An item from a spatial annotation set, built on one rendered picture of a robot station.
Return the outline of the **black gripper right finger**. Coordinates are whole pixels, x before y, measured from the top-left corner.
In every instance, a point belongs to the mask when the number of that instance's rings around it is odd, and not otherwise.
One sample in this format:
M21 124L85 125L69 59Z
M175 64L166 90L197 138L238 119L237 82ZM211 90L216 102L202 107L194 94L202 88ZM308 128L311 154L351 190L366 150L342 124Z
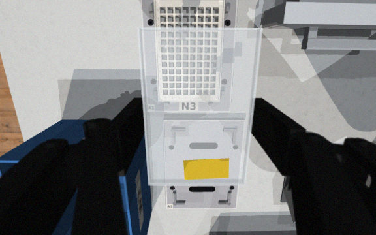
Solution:
M376 144L331 143L263 98L255 98L251 134L290 176L297 235L376 235Z

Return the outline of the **blue bin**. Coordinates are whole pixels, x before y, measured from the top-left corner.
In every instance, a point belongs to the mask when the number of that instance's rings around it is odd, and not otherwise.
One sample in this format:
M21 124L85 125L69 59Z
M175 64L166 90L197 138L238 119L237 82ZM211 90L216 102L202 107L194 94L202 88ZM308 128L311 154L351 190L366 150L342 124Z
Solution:
M86 121L88 120L62 119L0 156L0 177L41 142L62 138L69 144L79 143L85 137L82 124ZM128 235L147 235L152 207L144 135L125 177L119 177L119 179ZM71 235L77 190L52 235Z

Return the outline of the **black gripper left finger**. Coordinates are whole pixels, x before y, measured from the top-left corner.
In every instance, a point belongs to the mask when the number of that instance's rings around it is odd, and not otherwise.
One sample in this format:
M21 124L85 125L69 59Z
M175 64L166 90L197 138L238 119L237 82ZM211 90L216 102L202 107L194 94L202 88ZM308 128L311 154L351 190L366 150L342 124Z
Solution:
M42 142L0 177L0 235L52 235L77 188L71 235L128 235L119 176L144 135L142 98L82 125L79 143Z

